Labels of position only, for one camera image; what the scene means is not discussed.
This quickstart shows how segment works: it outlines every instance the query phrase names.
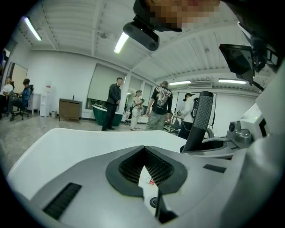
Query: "floor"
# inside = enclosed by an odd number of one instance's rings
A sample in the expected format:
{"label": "floor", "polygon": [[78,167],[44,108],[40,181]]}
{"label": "floor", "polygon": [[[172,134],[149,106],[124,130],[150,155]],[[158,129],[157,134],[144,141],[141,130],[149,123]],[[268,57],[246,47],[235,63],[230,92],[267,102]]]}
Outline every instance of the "floor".
{"label": "floor", "polygon": [[[96,121],[81,120],[80,123],[73,121],[59,121],[51,117],[40,117],[34,114],[34,117],[15,117],[10,122],[8,117],[0,120],[0,161],[5,175],[8,174],[14,163],[22,154],[34,144],[41,136],[53,128],[69,128],[75,130],[93,130],[101,131],[102,126]],[[145,124],[138,124],[137,130],[144,130]],[[120,124],[115,127],[115,131],[130,131],[130,126]]]}

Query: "handle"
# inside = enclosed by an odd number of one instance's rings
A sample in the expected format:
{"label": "handle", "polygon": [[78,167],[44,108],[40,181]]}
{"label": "handle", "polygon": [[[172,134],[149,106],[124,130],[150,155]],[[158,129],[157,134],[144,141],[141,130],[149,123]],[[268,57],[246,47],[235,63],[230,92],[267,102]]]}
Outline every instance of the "handle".
{"label": "handle", "polygon": [[200,93],[197,115],[182,153],[199,149],[210,120],[213,98],[214,94],[211,92],[204,91]]}

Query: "khaki pants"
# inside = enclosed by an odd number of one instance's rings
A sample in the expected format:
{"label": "khaki pants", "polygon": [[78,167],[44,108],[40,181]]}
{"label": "khaki pants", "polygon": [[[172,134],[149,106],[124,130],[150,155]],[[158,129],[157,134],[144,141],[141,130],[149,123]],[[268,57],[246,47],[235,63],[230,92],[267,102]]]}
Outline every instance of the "khaki pants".
{"label": "khaki pants", "polygon": [[130,128],[131,129],[135,129],[135,127],[137,126],[138,123],[138,118],[141,116],[141,110],[140,109],[136,109],[134,108],[132,111],[132,119],[130,122]]}
{"label": "khaki pants", "polygon": [[159,115],[152,111],[148,118],[147,127],[145,130],[163,130],[165,117],[166,114]]}

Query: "black jacket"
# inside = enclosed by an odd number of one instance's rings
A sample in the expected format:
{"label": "black jacket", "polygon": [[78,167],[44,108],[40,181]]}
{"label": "black jacket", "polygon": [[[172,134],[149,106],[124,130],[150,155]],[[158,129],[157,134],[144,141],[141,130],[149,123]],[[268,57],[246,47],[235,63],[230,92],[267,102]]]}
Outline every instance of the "black jacket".
{"label": "black jacket", "polygon": [[117,84],[112,84],[109,88],[109,94],[107,102],[110,104],[116,104],[117,101],[121,100],[121,89]]}

